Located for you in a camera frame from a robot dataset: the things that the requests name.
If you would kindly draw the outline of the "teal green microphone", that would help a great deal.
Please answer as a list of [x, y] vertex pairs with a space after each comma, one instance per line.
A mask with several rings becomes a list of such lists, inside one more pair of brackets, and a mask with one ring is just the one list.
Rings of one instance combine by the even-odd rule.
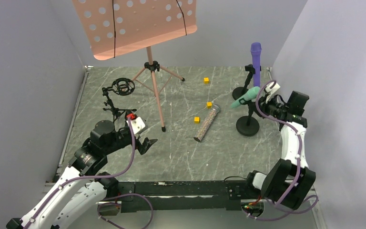
[[241, 105], [246, 104], [249, 101], [254, 100], [260, 91], [260, 87], [255, 86], [249, 89], [245, 94], [236, 99], [230, 106], [230, 108], [237, 108]]

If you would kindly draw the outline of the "black round base mic stand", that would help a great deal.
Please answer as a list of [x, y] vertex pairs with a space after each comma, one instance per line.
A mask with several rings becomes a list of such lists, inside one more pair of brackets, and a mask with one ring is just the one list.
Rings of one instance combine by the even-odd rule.
[[260, 125], [258, 121], [253, 117], [255, 111], [255, 103], [247, 102], [248, 115], [240, 117], [236, 122], [236, 130], [244, 136], [254, 136], [258, 133]]

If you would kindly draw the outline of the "black desk mic stand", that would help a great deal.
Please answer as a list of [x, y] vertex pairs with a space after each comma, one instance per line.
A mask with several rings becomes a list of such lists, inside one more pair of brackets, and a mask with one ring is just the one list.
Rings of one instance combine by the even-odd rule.
[[245, 71], [248, 72], [248, 75], [246, 77], [244, 86], [240, 86], [240, 87], [236, 87], [233, 92], [232, 92], [232, 97], [234, 100], [237, 100], [239, 97], [241, 97], [243, 94], [245, 94], [248, 89], [247, 87], [249, 86], [253, 75], [255, 74], [255, 68], [253, 67], [252, 64], [246, 65], [244, 67]]

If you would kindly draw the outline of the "purple microphone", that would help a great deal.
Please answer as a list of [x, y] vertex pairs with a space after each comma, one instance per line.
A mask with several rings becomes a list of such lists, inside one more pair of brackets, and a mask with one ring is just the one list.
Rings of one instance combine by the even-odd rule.
[[262, 52], [262, 46], [259, 42], [254, 42], [251, 44], [250, 49], [251, 55], [252, 55], [252, 64], [254, 67], [254, 74], [253, 74], [253, 80], [254, 80], [254, 86], [261, 86], [261, 52]]

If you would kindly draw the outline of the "glitter sequin microphone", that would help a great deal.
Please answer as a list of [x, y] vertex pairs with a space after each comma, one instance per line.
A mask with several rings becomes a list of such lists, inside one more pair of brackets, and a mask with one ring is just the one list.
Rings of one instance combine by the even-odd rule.
[[203, 121], [201, 127], [197, 131], [194, 140], [197, 142], [201, 142], [206, 135], [208, 129], [210, 128], [211, 124], [213, 123], [214, 119], [221, 111], [221, 108], [218, 104], [213, 104], [210, 108], [208, 115], [206, 116], [205, 120]]

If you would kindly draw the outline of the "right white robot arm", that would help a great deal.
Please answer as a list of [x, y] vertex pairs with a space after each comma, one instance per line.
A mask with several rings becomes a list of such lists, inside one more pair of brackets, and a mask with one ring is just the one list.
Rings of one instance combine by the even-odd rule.
[[307, 119], [302, 115], [309, 96], [292, 91], [287, 102], [281, 95], [266, 94], [259, 101], [265, 115], [280, 121], [282, 139], [281, 158], [268, 174], [254, 170], [247, 176], [247, 184], [263, 198], [297, 210], [316, 179], [305, 157]]

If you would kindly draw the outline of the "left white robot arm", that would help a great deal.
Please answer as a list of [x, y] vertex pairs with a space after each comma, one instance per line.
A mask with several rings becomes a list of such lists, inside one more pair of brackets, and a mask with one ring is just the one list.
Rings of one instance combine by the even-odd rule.
[[[144, 155], [157, 141], [145, 138], [140, 142], [139, 135], [147, 128], [146, 121], [134, 114], [127, 115], [124, 127], [119, 130], [110, 120], [97, 122], [47, 194], [24, 216], [10, 219], [6, 228], [66, 229], [91, 205], [117, 194], [117, 177], [131, 168], [135, 153]], [[124, 170], [99, 173], [109, 154], [127, 146], [131, 146], [132, 153]]]

